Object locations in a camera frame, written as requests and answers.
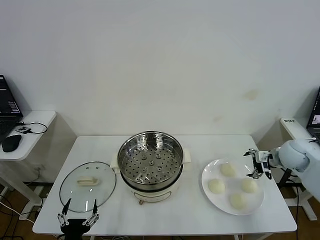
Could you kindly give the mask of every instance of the pot handle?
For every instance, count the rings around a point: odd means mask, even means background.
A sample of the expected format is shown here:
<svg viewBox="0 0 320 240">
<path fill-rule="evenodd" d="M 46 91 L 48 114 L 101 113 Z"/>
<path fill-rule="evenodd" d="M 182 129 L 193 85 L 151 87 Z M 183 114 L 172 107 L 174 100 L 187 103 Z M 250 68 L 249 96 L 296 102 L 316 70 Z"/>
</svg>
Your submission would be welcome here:
<svg viewBox="0 0 320 240">
<path fill-rule="evenodd" d="M 117 154 L 114 154 L 113 157 L 112 157 L 112 162 L 110 164 L 110 168 L 113 169 L 114 173 L 115 174 L 119 174 L 120 173 L 120 168 L 119 168 L 119 165 L 118 165 L 118 158 L 117 158 Z"/>
<path fill-rule="evenodd" d="M 187 148 L 183 149 L 183 172 L 184 171 L 189 171 L 191 169 L 191 156 L 190 156 L 190 151 Z"/>
</svg>

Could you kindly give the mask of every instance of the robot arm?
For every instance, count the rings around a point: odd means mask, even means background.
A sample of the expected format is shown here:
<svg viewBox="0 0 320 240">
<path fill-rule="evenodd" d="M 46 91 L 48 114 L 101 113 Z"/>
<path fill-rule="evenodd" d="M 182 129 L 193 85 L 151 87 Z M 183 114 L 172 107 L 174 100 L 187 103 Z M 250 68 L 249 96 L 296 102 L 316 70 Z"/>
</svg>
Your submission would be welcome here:
<svg viewBox="0 0 320 240">
<path fill-rule="evenodd" d="M 248 176 L 258 179 L 265 173 L 271 179 L 270 168 L 290 169 L 301 179 L 303 186 L 320 201 L 320 147 L 314 140 L 290 140 L 270 151 L 249 149 L 244 156 L 252 156 L 254 169 Z"/>
<path fill-rule="evenodd" d="M 92 215 L 87 218 L 68 218 L 67 213 L 71 198 L 63 206 L 62 212 L 58 213 L 60 229 L 65 235 L 65 240 L 82 240 L 82 235 L 89 232 L 92 226 L 98 221 L 98 206 L 97 199 L 94 201 Z"/>
</svg>

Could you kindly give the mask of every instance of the glass lid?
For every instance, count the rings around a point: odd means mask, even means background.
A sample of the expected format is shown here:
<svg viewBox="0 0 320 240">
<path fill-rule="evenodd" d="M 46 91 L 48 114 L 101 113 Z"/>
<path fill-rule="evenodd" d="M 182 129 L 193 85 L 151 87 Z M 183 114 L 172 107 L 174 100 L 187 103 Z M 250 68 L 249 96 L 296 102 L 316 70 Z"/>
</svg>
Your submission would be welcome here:
<svg viewBox="0 0 320 240">
<path fill-rule="evenodd" d="M 104 204 L 116 186 L 113 169 L 100 161 L 88 162 L 70 172 L 60 187 L 60 200 L 65 205 L 71 198 L 69 210 L 77 213 L 91 211 Z"/>
</svg>

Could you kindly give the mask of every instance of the steamed bun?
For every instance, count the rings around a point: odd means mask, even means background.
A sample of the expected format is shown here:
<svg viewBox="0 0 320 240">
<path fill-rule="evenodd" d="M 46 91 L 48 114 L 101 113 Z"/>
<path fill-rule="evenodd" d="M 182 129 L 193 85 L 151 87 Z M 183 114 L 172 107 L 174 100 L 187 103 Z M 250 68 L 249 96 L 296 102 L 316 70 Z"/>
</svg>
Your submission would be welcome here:
<svg viewBox="0 0 320 240">
<path fill-rule="evenodd" d="M 225 192 L 225 183 L 221 179 L 211 179 L 208 183 L 209 189 L 214 194 L 222 194 Z"/>
<path fill-rule="evenodd" d="M 229 162 L 222 164 L 220 171 L 226 177 L 235 177 L 236 176 L 236 170 L 235 170 L 234 166 Z"/>
<path fill-rule="evenodd" d="M 241 210 L 247 206 L 247 200 L 242 193 L 234 193 L 229 198 L 231 206 L 237 210 Z"/>
<path fill-rule="evenodd" d="M 254 179 L 245 178 L 241 183 L 242 190 L 246 193 L 253 194 L 258 191 L 258 185 Z"/>
</svg>

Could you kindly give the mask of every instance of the laptop screen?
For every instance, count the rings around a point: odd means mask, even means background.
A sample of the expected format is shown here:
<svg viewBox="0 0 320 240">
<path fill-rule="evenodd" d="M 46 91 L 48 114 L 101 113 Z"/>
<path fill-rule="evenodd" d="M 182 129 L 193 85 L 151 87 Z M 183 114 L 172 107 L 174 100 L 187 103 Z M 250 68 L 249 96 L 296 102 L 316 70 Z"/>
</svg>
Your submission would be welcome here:
<svg viewBox="0 0 320 240">
<path fill-rule="evenodd" d="M 320 88 L 317 93 L 315 103 L 313 105 L 312 113 L 309 118 L 308 126 L 309 127 L 319 127 L 320 128 Z"/>
<path fill-rule="evenodd" d="M 22 115 L 3 75 L 0 75 L 0 117 Z"/>
</svg>

